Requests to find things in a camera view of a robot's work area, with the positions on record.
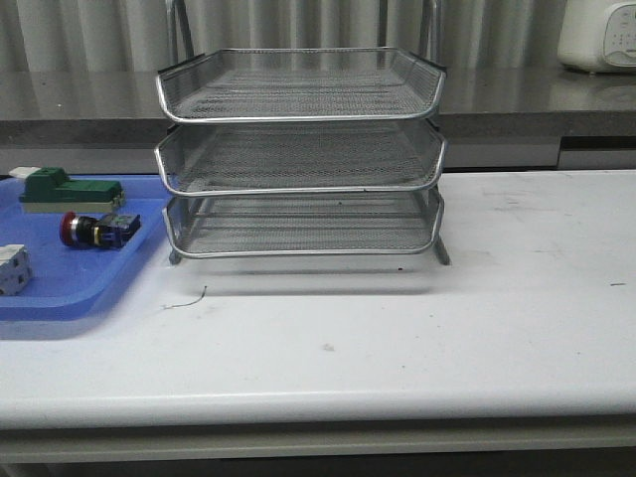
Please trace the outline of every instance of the white table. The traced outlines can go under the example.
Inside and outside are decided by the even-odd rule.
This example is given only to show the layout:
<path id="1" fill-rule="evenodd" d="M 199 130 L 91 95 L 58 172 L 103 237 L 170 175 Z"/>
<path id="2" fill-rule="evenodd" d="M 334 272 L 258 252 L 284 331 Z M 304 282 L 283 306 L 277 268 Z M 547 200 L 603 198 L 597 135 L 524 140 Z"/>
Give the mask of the white table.
<path id="1" fill-rule="evenodd" d="M 451 266 L 432 253 L 172 266 L 163 240 L 108 311 L 0 324 L 0 462 L 527 448 L 543 431 L 548 447 L 636 445 L 636 171 L 447 174 L 440 190 Z M 591 417 L 608 414 L 621 417 Z M 551 416 L 592 424 L 526 440 L 482 425 Z M 226 432 L 242 425 L 279 440 Z M 156 426 L 191 445 L 125 434 Z M 71 445 L 104 427 L 138 447 Z"/>

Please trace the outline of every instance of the white desk surface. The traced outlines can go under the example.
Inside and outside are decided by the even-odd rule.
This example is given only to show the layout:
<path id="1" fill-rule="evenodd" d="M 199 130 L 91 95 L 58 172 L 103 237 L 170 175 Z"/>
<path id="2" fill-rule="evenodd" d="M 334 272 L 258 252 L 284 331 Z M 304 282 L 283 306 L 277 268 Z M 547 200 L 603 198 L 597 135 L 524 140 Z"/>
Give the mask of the white desk surface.
<path id="1" fill-rule="evenodd" d="M 164 240 L 110 311 L 1 323 L 0 428 L 636 412 L 636 171 L 440 190 L 448 267 Z"/>

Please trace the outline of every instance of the white terminal block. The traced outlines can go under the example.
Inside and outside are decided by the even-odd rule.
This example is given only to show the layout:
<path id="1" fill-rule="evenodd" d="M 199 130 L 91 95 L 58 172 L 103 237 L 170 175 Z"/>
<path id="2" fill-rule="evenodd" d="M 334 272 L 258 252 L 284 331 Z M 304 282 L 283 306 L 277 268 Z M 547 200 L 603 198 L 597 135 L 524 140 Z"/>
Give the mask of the white terminal block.
<path id="1" fill-rule="evenodd" d="M 0 246 L 0 297 L 17 295 L 32 276 L 29 253 L 23 245 Z"/>

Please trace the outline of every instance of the metal handle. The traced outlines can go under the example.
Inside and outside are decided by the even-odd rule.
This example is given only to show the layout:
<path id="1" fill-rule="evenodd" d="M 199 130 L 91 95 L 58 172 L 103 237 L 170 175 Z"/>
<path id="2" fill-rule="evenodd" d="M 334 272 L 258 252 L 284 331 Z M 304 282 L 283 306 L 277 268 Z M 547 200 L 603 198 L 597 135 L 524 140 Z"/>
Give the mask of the metal handle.
<path id="1" fill-rule="evenodd" d="M 419 29 L 419 55 L 440 63 L 442 41 L 442 1 L 424 0 Z"/>
<path id="2" fill-rule="evenodd" d="M 195 49 L 192 46 L 192 33 L 190 32 L 190 22 L 184 0 L 166 0 L 166 14 L 168 16 L 168 58 L 170 64 L 174 65 L 179 60 L 179 49 L 177 43 L 177 16 L 179 16 L 179 28 L 186 60 L 195 56 Z"/>

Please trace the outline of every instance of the black component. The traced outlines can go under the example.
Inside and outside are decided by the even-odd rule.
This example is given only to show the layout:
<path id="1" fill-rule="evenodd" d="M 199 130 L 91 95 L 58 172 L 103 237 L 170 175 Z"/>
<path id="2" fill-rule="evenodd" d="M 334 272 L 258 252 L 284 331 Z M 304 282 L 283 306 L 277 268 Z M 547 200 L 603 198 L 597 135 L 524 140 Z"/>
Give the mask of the black component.
<path id="1" fill-rule="evenodd" d="M 138 215 L 106 214 L 98 220 L 68 212 L 60 223 L 60 239 L 74 247 L 122 248 L 140 227 Z"/>
<path id="2" fill-rule="evenodd" d="M 87 216 L 78 216 L 75 223 L 76 241 L 79 243 L 92 243 L 92 226 L 97 223 L 97 219 Z"/>

